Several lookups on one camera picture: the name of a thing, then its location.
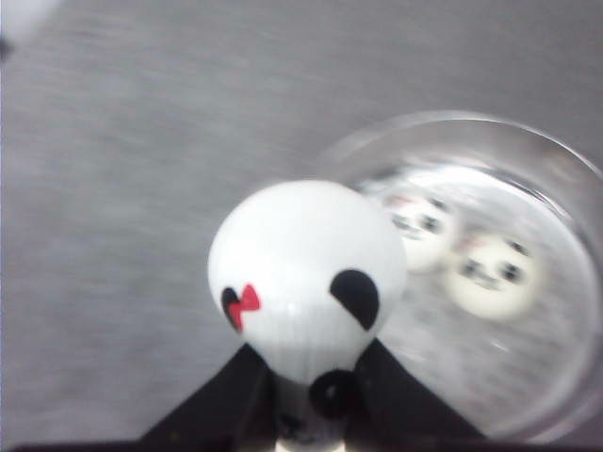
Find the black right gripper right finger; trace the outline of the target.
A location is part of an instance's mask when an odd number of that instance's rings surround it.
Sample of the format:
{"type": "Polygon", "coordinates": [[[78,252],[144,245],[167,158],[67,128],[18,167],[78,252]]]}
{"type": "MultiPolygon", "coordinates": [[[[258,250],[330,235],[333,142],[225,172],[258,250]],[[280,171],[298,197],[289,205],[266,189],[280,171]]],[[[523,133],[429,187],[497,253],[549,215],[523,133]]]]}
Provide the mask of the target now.
{"type": "Polygon", "coordinates": [[[351,396],[344,434],[347,443],[485,437],[408,372],[378,339],[370,343],[354,367],[351,396]]]}

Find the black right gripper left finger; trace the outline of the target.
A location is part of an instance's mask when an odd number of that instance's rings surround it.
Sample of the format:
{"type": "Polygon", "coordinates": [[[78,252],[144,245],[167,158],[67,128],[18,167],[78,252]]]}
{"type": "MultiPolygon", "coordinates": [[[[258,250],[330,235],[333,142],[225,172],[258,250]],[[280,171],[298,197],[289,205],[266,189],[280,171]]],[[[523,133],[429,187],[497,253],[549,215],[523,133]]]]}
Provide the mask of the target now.
{"type": "Polygon", "coordinates": [[[141,436],[144,443],[274,443],[272,373],[250,346],[141,436]]]}

